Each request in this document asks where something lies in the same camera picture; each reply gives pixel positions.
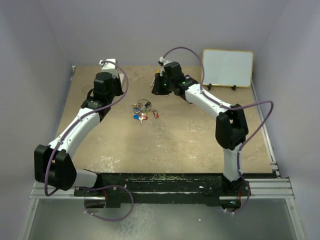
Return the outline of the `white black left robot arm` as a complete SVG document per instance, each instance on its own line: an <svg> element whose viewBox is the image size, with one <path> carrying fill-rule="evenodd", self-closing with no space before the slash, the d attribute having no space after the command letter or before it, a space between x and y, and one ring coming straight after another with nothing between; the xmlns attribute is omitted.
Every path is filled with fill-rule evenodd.
<svg viewBox="0 0 320 240"><path fill-rule="evenodd" d="M103 191L98 174L76 169L72 158L80 144L115 105L114 98L123 98L124 76L117 70L103 70L96 74L93 88L87 93L76 117L67 128L47 145L34 150L34 178L46 186L67 191L72 187L85 187L91 196Z"/></svg>

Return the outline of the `small blue key tag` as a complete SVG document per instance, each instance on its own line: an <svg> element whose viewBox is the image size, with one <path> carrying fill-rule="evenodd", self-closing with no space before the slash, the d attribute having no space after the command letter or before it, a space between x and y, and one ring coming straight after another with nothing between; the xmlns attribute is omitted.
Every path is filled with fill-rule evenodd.
<svg viewBox="0 0 320 240"><path fill-rule="evenodd" d="M139 120L139 119L140 119L140 116L137 115L137 114L134 114L134 115L133 115L133 118L136 119L136 120Z"/></svg>

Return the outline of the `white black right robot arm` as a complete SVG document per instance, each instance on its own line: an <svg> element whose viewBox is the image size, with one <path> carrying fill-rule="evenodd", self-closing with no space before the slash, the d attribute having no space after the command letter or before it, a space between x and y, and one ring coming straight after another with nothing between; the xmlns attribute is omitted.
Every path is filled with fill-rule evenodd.
<svg viewBox="0 0 320 240"><path fill-rule="evenodd" d="M230 105L208 91L193 78L186 76L178 62L160 60L161 70L155 74L152 94L174 93L190 104L195 104L215 120L215 139L223 148L222 190L228 196L240 190L238 179L242 177L240 147L249 133L244 110L239 104Z"/></svg>

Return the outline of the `large metal keyring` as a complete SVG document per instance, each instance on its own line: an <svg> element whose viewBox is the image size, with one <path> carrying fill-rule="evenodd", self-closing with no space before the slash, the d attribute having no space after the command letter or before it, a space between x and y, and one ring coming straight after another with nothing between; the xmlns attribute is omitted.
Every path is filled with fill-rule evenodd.
<svg viewBox="0 0 320 240"><path fill-rule="evenodd" d="M141 111L150 111L152 109L152 103L149 100L143 98L137 102L137 107Z"/></svg>

